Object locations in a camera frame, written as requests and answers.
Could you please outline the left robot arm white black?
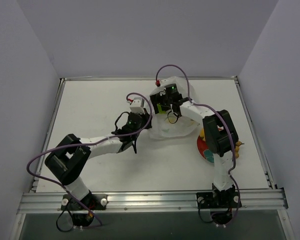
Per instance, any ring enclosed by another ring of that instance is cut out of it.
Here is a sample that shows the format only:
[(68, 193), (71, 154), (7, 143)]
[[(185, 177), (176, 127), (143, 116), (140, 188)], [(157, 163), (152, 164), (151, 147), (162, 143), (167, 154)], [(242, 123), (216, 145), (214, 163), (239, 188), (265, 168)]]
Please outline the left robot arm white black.
[(145, 108), (139, 112), (129, 112), (127, 122), (121, 128), (116, 127), (112, 135), (114, 138), (95, 137), (79, 138), (68, 134), (58, 144), (65, 145), (85, 144), (84, 146), (67, 147), (51, 152), (44, 161), (46, 167), (68, 190), (73, 197), (73, 204), (80, 210), (85, 210), (91, 203), (91, 192), (84, 184), (80, 174), (89, 159), (105, 155), (124, 152), (130, 147), (137, 152), (139, 133), (132, 134), (140, 129), (150, 129), (151, 115)]

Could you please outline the white plastic bag lemon print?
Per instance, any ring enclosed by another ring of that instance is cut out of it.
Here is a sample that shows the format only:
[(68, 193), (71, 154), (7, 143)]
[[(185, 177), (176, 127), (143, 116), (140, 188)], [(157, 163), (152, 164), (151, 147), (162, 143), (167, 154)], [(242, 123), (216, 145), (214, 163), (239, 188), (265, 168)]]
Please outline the white plastic bag lemon print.
[(181, 116), (179, 110), (176, 109), (176, 103), (179, 100), (187, 98), (187, 84), (183, 82), (183, 78), (177, 77), (175, 84), (169, 84), (165, 87), (157, 87), (151, 94), (156, 94), (165, 90), (166, 103), (169, 110), (163, 113), (155, 114), (154, 107), (152, 115), (152, 128), (149, 130), (149, 137), (155, 140), (185, 137), (191, 134), (199, 124), (194, 120)]

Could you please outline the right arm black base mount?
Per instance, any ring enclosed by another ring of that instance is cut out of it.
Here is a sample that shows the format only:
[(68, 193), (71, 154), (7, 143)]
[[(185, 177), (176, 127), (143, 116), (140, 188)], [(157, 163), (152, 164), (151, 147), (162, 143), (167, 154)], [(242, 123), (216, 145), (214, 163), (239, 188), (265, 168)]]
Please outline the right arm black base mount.
[(228, 209), (241, 208), (237, 192), (208, 191), (196, 193), (197, 207), (199, 209)]

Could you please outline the yellow fake fruit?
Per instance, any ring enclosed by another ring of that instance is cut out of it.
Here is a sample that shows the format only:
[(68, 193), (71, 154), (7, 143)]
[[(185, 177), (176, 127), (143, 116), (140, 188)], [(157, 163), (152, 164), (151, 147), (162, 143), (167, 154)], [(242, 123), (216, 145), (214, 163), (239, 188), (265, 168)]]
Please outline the yellow fake fruit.
[(206, 141), (206, 139), (205, 139), (205, 131), (204, 131), (204, 128), (202, 128), (201, 130), (200, 130), (200, 133), (199, 133), (199, 138), (202, 140), (202, 141)]

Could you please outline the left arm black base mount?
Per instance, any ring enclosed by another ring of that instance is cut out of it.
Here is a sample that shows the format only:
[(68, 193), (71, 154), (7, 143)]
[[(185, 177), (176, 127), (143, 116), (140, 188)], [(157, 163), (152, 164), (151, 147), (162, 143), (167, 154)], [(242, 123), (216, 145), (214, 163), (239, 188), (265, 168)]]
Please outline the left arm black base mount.
[[(107, 208), (107, 203), (105, 203), (105, 200), (107, 200), (106, 194), (92, 194), (84, 197), (80, 202), (90, 210), (103, 211)], [(69, 194), (64, 194), (62, 196), (60, 209), (63, 211), (66, 210), (66, 208), (70, 211), (84, 210), (84, 208)]]

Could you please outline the yellow fake longan bunch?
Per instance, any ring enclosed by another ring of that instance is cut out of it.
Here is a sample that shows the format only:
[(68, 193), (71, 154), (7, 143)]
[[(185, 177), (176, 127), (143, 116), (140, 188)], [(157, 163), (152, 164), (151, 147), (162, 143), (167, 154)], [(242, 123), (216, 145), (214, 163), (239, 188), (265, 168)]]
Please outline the yellow fake longan bunch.
[(241, 141), (238, 141), (235, 143), (235, 146), (234, 146), (234, 152), (235, 152), (235, 158), (238, 159), (240, 157), (240, 154), (239, 154), (239, 151), (240, 151), (240, 147), (242, 145), (244, 145), (245, 143), (241, 142)]

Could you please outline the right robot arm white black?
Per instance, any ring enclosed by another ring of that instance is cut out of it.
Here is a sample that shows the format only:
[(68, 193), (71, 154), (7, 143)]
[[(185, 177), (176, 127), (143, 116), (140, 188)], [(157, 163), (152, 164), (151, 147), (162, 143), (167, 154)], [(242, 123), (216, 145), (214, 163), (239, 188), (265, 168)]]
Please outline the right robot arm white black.
[(232, 170), (236, 167), (235, 143), (239, 136), (230, 113), (183, 97), (175, 83), (158, 84), (150, 100), (156, 114), (165, 111), (202, 124), (205, 143), (214, 159), (212, 200), (215, 205), (224, 206), (230, 201), (230, 195), (236, 194)]

